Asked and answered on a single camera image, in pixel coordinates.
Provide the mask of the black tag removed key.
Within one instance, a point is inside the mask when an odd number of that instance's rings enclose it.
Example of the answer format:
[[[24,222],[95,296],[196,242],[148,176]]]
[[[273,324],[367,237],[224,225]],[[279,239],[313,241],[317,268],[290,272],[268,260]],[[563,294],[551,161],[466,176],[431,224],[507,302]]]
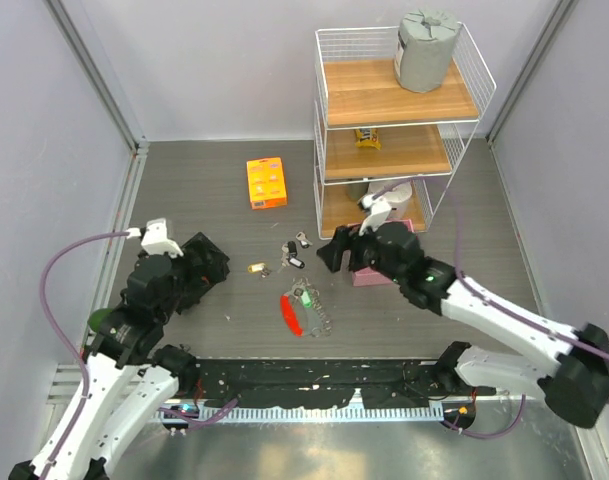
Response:
[[[278,271],[282,271],[284,268],[286,267],[294,267],[297,269],[303,269],[305,267],[305,263],[298,259],[297,257],[291,257],[291,256],[283,256],[281,258],[281,266],[278,269]]]

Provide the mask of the metal keyring holder red grip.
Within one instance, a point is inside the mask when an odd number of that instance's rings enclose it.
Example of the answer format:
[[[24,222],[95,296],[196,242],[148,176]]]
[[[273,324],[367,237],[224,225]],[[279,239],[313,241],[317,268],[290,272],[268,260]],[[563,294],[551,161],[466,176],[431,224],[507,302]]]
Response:
[[[304,291],[311,297],[310,308],[305,308],[301,302]],[[332,321],[322,305],[320,293],[306,277],[293,282],[281,295],[279,306],[285,325],[295,336],[320,338],[331,334]]]

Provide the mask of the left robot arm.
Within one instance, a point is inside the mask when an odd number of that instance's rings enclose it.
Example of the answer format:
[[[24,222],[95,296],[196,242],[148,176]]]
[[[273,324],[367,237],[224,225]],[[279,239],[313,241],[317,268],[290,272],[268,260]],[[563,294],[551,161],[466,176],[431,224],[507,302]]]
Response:
[[[41,451],[12,479],[107,479],[129,444],[168,399],[197,387],[199,367],[179,347],[156,345],[174,313],[213,284],[203,248],[141,257],[120,304],[98,326],[82,359],[82,382]]]

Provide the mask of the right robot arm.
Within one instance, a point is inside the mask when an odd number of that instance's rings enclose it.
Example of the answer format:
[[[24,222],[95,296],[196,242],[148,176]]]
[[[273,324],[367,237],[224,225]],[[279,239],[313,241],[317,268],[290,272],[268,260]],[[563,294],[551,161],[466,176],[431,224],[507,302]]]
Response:
[[[541,400],[559,418],[593,428],[609,405],[609,336],[592,323],[558,323],[490,292],[454,266],[424,253],[418,236],[401,222],[377,230],[340,226],[317,250],[331,272],[342,261],[370,268],[397,284],[413,306],[475,328],[512,349],[493,354],[453,343],[436,370],[439,387],[457,394],[492,387]]]

